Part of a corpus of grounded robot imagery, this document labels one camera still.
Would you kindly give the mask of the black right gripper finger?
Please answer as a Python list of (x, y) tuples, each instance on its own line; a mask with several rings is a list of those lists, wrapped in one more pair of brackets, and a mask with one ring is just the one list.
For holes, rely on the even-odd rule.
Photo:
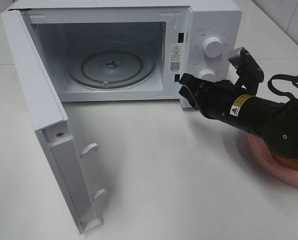
[(179, 83), (188, 88), (199, 87), (199, 79), (188, 73), (183, 74)]
[(188, 101), (191, 107), (198, 110), (198, 104), (196, 100), (196, 94), (199, 94), (198, 88), (188, 88), (183, 85), (179, 91), (179, 94)]

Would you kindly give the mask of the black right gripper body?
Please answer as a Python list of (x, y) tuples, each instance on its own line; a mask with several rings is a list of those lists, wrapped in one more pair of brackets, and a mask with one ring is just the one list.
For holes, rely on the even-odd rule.
[(199, 110), (208, 119), (228, 121), (230, 104), (246, 93), (246, 89), (236, 87), (229, 80), (210, 82), (206, 80), (195, 80), (191, 89), (194, 100), (191, 106)]

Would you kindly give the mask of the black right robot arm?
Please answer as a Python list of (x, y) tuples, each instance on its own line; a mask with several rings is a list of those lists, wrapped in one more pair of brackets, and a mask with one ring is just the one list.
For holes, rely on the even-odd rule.
[(284, 158), (298, 158), (298, 99), (277, 103), (256, 97), (259, 79), (241, 76), (211, 82), (185, 73), (179, 93), (208, 119), (262, 138), (267, 147)]

